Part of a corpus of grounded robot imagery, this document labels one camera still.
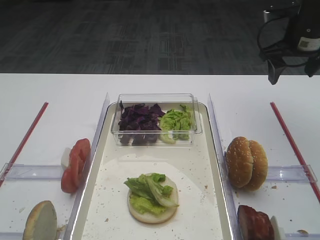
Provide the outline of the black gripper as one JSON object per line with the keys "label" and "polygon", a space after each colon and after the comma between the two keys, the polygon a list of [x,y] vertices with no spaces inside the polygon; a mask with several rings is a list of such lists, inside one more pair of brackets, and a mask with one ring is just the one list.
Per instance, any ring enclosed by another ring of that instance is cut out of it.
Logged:
{"label": "black gripper", "polygon": [[282,40],[267,47],[260,44],[260,57],[266,61],[268,80],[275,85],[283,71],[287,68],[283,57],[306,57],[302,63],[304,72],[313,77],[320,69],[320,2],[318,0],[293,0],[291,6],[276,8],[271,6],[263,11],[263,28],[277,20],[288,19],[285,34]]}

